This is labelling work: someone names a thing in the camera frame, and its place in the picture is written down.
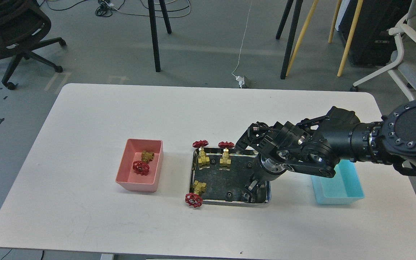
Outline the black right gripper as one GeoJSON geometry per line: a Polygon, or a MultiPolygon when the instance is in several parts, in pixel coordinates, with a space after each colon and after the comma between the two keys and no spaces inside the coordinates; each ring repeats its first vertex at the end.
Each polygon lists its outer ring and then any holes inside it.
{"type": "Polygon", "coordinates": [[[242,191],[242,202],[253,202],[253,196],[263,181],[273,181],[287,170],[284,164],[279,164],[271,159],[258,155],[253,160],[252,175],[242,191]]]}

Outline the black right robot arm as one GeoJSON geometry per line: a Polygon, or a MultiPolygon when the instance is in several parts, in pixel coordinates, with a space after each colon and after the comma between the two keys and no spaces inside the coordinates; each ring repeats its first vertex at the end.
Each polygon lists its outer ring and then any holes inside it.
{"type": "Polygon", "coordinates": [[[333,106],[326,115],[295,125],[253,123],[235,145],[247,147],[258,155],[242,190],[246,200],[262,182],[286,171],[333,178],[341,159],[393,165],[403,176],[416,176],[416,99],[379,122],[362,123],[355,112],[333,106]]]}

